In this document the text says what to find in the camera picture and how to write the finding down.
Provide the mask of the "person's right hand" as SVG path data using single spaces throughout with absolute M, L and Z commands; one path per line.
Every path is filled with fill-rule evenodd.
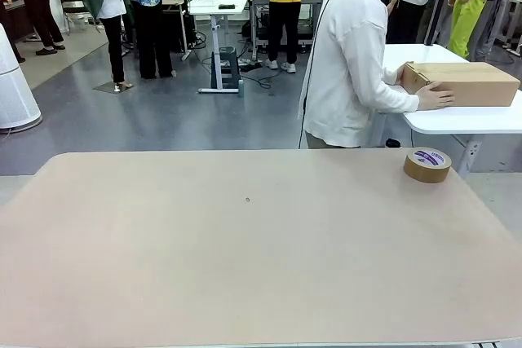
M 433 82 L 416 92 L 419 98 L 418 111 L 431 111 L 453 105 L 454 94 L 451 90 L 441 90 L 439 82 Z

